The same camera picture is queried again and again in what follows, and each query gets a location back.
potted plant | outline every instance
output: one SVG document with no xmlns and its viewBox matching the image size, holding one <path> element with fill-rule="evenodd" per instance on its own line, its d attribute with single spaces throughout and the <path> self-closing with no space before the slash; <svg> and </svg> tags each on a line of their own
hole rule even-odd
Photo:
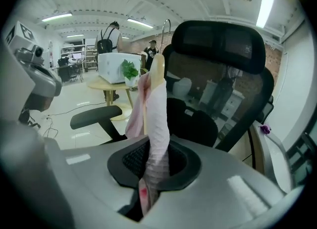
<svg viewBox="0 0 317 229">
<path fill-rule="evenodd" d="M 126 59 L 121 64 L 124 81 L 127 87 L 135 86 L 139 72 L 134 67 L 134 63 L 127 61 Z"/>
</svg>

pink cloth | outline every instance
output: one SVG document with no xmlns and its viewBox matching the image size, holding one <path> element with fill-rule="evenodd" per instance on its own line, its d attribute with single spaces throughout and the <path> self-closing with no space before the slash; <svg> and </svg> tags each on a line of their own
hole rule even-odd
<svg viewBox="0 0 317 229">
<path fill-rule="evenodd" d="M 145 215 L 158 198 L 157 184 L 169 177 L 166 81 L 164 80 L 154 91 L 151 91 L 151 78 L 150 74 L 147 73 L 139 79 L 138 92 L 138 98 L 125 129 L 125 135 L 128 138 L 133 138 L 144 134 L 143 104 L 145 101 L 150 152 L 143 175 L 144 182 L 141 179 L 139 184 L 139 191 L 143 196 L 141 206 L 143 215 Z"/>
</svg>

wall light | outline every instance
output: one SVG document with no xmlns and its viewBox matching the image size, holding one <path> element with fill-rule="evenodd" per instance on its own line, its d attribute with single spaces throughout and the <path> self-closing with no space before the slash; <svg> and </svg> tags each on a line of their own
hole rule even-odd
<svg viewBox="0 0 317 229">
<path fill-rule="evenodd" d="M 257 20 L 257 27 L 264 28 L 266 21 L 271 13 L 274 0 L 262 0 L 260 12 Z"/>
<path fill-rule="evenodd" d="M 42 21 L 51 21 L 51 20 L 55 20 L 58 18 L 63 18 L 63 17 L 68 17 L 68 16 L 72 16 L 72 13 L 65 13 L 65 14 L 60 14 L 60 15 L 56 15 L 56 16 L 52 16 L 46 19 L 43 19 Z"/>
<path fill-rule="evenodd" d="M 71 35 L 71 36 L 67 36 L 67 37 L 81 37 L 83 36 L 84 34 L 79 34 L 79 35 Z"/>
<path fill-rule="evenodd" d="M 148 24 L 145 24 L 145 23 L 143 23 L 143 22 L 139 22 L 139 21 L 136 21 L 136 20 L 132 20 L 132 19 L 128 19 L 128 21 L 130 21 L 130 22 L 134 22 L 134 23 L 137 23 L 137 24 L 140 24 L 140 25 L 143 25 L 143 26 L 146 26 L 146 27 L 148 27 L 148 28 L 150 28 L 150 29 L 152 29 L 153 27 L 152 26 L 150 26 L 150 25 L 148 25 Z"/>
</svg>

purple object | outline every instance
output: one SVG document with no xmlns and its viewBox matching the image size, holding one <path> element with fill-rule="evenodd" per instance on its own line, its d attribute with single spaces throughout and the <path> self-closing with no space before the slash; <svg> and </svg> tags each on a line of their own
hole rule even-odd
<svg viewBox="0 0 317 229">
<path fill-rule="evenodd" d="M 269 134 L 270 131 L 272 130 L 268 124 L 264 124 L 264 125 L 260 126 L 260 129 L 264 134 Z"/>
</svg>

green plant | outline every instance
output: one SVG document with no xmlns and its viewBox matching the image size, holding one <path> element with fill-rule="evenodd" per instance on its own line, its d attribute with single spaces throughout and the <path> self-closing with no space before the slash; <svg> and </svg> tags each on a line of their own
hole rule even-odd
<svg viewBox="0 0 317 229">
<path fill-rule="evenodd" d="M 132 62 L 128 62 L 126 59 L 121 64 L 123 76 L 128 80 L 131 80 L 133 77 L 137 77 L 139 72 L 134 68 L 134 64 Z"/>
</svg>

